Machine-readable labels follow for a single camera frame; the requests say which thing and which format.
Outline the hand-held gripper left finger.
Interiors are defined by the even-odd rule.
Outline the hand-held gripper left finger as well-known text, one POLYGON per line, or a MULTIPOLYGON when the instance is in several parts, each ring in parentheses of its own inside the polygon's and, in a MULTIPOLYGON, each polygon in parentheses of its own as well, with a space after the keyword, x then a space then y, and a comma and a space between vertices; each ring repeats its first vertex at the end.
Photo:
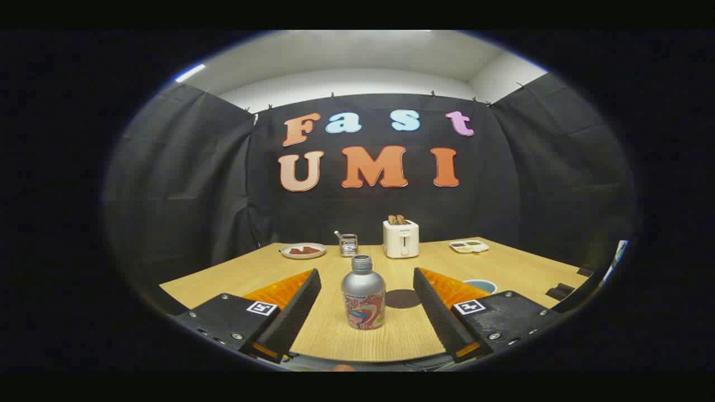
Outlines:
POLYGON ((307 270, 245 296, 222 293, 174 321, 234 353, 280 363, 320 290, 318 270, 307 270))

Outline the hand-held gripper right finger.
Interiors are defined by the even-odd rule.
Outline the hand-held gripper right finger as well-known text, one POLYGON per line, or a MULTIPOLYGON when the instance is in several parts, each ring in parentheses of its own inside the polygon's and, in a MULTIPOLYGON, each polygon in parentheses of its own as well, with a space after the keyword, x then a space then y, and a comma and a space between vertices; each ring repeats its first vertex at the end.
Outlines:
POLYGON ((488 294, 426 268, 414 270, 413 288, 455 363, 500 353, 559 320, 557 311, 516 291, 488 294))

